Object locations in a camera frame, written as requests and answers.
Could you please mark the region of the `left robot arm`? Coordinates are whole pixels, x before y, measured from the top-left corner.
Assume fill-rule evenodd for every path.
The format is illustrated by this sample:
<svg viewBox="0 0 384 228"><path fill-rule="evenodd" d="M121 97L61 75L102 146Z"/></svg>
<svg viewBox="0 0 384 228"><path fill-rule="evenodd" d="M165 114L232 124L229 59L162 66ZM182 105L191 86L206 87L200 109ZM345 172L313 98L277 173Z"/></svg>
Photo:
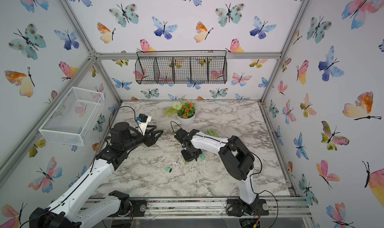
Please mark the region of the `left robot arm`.
<svg viewBox="0 0 384 228"><path fill-rule="evenodd" d="M84 211L83 205L118 167L130 152L144 144L154 145L162 130L154 125L139 124L135 129L126 122L117 123L110 130L111 142L94 158L90 168L60 198L47 208L36 208L25 222L31 228L92 228L109 216L134 217L130 196L113 191L96 205Z"/></svg>

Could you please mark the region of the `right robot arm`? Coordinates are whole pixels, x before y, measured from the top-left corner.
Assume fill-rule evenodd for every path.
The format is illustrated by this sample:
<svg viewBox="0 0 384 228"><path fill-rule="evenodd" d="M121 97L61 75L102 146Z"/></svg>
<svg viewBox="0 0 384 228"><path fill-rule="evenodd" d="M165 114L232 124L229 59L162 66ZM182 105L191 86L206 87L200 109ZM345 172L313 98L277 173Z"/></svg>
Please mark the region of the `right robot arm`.
<svg viewBox="0 0 384 228"><path fill-rule="evenodd" d="M174 137L184 148L181 153L186 162L196 161L203 151L211 152L220 157L228 174L237 180L240 195L238 199L227 200L228 216L269 215L266 200L260 199L259 194L253 190L251 172L255 155L238 137L215 138L195 129L191 132L179 129Z"/></svg>

